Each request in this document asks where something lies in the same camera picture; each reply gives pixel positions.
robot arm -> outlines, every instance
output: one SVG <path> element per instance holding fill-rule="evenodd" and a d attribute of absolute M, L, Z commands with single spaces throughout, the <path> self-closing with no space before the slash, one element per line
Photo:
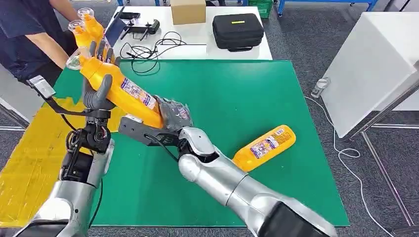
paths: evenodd
<path fill-rule="evenodd" d="M 335 237 L 335 228 L 292 197 L 279 194 L 240 170 L 198 128 L 179 133 L 179 170 L 228 206 L 255 237 Z"/>
<path fill-rule="evenodd" d="M 316 212 L 239 169 L 202 130 L 192 127 L 186 106 L 161 98 L 159 105 L 164 129 L 146 126 L 128 115 L 118 131 L 147 146 L 177 146 L 182 176 L 234 211 L 255 237 L 337 236 L 334 226 Z"/>
<path fill-rule="evenodd" d="M 55 91 L 44 78 L 35 77 L 29 84 L 57 113 L 84 116 L 86 125 L 70 131 L 58 180 L 33 219 L 15 237 L 84 237 L 91 225 L 94 193 L 108 171 L 115 146 L 107 128 L 111 112 L 102 109 L 67 111 L 54 101 Z M 90 153 L 83 153 L 81 148 Z"/>

metal bracket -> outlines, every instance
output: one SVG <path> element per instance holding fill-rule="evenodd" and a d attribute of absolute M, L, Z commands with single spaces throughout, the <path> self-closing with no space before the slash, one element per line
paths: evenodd
<path fill-rule="evenodd" d="M 147 126 L 142 122 L 142 120 L 132 115 L 126 115 L 121 118 L 118 132 L 134 139 L 135 141 L 139 141 L 146 146 L 159 146 L 159 144 L 146 138 L 144 136 L 145 134 L 157 138 L 165 146 L 177 146 L 179 142 L 177 132 L 170 132 L 168 130 Z"/>

orange plastic bottle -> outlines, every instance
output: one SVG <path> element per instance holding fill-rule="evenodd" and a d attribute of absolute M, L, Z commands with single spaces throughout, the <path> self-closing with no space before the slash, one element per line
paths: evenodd
<path fill-rule="evenodd" d="M 68 29 L 73 32 L 78 47 L 90 47 L 94 38 L 86 31 L 84 22 L 75 20 L 68 24 Z"/>
<path fill-rule="evenodd" d="M 280 125 L 241 148 L 232 161 L 237 167 L 249 172 L 295 143 L 294 132 L 286 125 Z"/>
<path fill-rule="evenodd" d="M 106 98 L 126 113 L 143 120 L 145 125 L 155 128 L 163 127 L 156 99 L 126 78 L 118 66 L 91 57 L 86 47 L 80 47 L 68 59 L 67 67 L 80 70 L 95 90 L 99 89 L 106 74 L 112 75 L 112 85 Z"/>
<path fill-rule="evenodd" d="M 104 36 L 103 26 L 94 18 L 93 9 L 89 7 L 80 8 L 77 11 L 77 15 L 84 22 L 86 31 L 94 38 L 94 41 L 96 41 L 98 46 L 101 41 L 104 41 L 103 57 L 105 57 L 111 46 Z"/>

black carrying case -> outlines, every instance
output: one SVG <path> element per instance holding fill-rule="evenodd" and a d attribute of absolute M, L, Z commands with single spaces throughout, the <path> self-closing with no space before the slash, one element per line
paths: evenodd
<path fill-rule="evenodd" d="M 212 31 L 218 48 L 231 52 L 251 50 L 263 38 L 263 27 L 253 13 L 215 16 Z"/>

green table surface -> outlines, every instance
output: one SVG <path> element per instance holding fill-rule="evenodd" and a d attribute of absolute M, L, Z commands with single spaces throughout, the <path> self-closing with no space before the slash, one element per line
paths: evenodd
<path fill-rule="evenodd" d="M 134 63 L 134 68 L 146 70 L 151 63 Z M 272 128 L 288 125 L 295 144 L 250 175 L 335 226 L 349 225 L 290 61 L 161 60 L 159 71 L 149 76 L 136 75 L 130 62 L 123 61 L 121 70 L 149 93 L 187 104 L 194 125 L 230 158 Z M 65 69 L 54 87 L 56 96 L 77 102 L 81 84 L 79 72 Z M 112 137 L 115 150 L 95 225 L 244 225 L 185 180 L 161 147 L 146 147 L 118 133 Z"/>

